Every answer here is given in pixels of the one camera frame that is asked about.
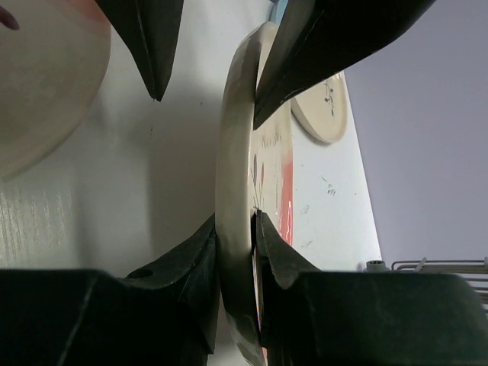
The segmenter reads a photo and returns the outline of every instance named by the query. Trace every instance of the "table surface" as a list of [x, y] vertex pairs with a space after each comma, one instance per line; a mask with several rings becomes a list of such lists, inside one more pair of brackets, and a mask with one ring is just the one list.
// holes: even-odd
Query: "table surface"
[[[172, 78], [152, 101], [118, 35], [90, 111], [53, 153], [0, 186], [0, 265], [103, 268], [124, 276], [191, 235], [214, 211], [220, 102], [240, 41], [266, 0], [185, 1]], [[294, 248], [356, 270], [380, 258], [349, 105], [343, 140], [313, 142], [294, 120]], [[246, 364], [224, 319], [209, 364]]]

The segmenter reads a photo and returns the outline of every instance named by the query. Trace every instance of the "gray wall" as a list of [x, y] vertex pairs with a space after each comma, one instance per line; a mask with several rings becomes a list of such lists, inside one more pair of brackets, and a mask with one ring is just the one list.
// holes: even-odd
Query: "gray wall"
[[438, 0], [346, 76], [384, 258], [488, 255], [488, 1]]

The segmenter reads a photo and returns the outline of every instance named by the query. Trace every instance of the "plate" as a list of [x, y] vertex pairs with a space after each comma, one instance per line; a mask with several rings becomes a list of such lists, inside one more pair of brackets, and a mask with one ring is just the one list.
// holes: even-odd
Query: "plate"
[[278, 27], [263, 24], [240, 45], [230, 66], [220, 118], [216, 230], [223, 303], [231, 333], [251, 364], [264, 364], [252, 270], [251, 217], [266, 212], [291, 243], [291, 112], [284, 103], [252, 131], [255, 88]]
[[95, 0], [2, 0], [20, 30], [0, 27], [0, 176], [44, 157], [91, 106], [110, 57]]
[[291, 110], [311, 136], [336, 143], [348, 124], [347, 103], [344, 73], [340, 72], [292, 98]]

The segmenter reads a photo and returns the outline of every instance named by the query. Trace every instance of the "wire rack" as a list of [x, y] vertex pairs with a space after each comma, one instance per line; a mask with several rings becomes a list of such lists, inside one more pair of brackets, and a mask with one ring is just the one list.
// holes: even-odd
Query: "wire rack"
[[391, 265], [392, 271], [410, 271], [421, 273], [452, 273], [464, 278], [480, 296], [481, 303], [488, 315], [488, 257], [484, 260], [398, 261]]

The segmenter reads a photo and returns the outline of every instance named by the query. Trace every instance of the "blue object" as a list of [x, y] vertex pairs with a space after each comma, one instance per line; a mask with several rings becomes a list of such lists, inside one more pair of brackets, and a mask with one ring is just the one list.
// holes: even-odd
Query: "blue object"
[[288, 0], [278, 0], [269, 15], [269, 20], [275, 24], [280, 24], [283, 19], [284, 10], [287, 8]]

